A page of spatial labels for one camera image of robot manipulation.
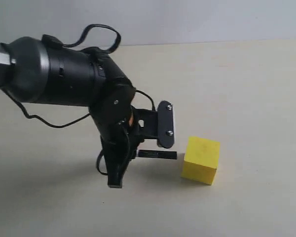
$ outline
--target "screw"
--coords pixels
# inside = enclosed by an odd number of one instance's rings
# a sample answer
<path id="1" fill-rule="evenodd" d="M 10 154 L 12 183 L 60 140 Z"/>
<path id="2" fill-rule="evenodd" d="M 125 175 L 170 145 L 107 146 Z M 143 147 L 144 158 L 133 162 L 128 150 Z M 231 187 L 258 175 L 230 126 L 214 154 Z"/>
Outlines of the screw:
<path id="1" fill-rule="evenodd" d="M 173 131 L 167 131 L 168 136 L 173 136 Z"/>

